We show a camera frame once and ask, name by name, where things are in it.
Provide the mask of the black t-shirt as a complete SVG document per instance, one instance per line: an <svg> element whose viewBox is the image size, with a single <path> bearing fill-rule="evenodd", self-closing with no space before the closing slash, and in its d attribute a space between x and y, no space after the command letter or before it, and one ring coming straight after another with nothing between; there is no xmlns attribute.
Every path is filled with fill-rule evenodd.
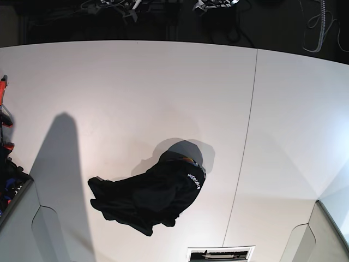
<svg viewBox="0 0 349 262"><path fill-rule="evenodd" d="M172 145L143 174L118 181L92 177L91 206L107 221L128 225L146 236L153 227L173 227L198 197L206 180L202 153L190 141Z"/></svg>

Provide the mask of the printed paper sheet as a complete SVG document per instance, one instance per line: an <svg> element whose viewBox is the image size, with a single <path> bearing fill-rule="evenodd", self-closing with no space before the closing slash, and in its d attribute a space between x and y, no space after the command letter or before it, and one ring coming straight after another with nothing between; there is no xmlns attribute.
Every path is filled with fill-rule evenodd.
<svg viewBox="0 0 349 262"><path fill-rule="evenodd" d="M219 247L219 248L188 248L188 262L228 262L251 261L255 246Z"/></svg>

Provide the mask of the grey bin with clutter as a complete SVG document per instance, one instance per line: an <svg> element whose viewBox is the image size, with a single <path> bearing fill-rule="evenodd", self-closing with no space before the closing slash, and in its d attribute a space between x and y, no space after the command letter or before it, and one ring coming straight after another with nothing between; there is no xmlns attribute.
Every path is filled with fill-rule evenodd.
<svg viewBox="0 0 349 262"><path fill-rule="evenodd" d="M1 228L33 183L32 177L24 172L23 167L16 165L9 157L10 152L8 148L1 146Z"/></svg>

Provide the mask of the red orange hand tool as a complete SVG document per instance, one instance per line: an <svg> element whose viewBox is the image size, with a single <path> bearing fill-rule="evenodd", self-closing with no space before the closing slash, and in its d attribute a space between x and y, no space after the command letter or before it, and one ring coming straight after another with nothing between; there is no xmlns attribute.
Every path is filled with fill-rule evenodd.
<svg viewBox="0 0 349 262"><path fill-rule="evenodd" d="M5 112L3 101L5 90L8 86L8 77L7 75L3 75L1 78L1 146L6 150L12 151L14 149L14 144L12 142L6 142L3 133L3 127L12 128L13 122L8 112Z"/></svg>

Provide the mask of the grey right table bracket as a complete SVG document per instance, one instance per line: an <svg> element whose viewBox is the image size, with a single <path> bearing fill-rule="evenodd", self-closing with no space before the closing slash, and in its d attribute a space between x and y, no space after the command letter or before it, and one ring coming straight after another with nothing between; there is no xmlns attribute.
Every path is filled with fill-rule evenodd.
<svg viewBox="0 0 349 262"><path fill-rule="evenodd" d="M348 243L321 201L290 234L281 261L348 261Z"/></svg>

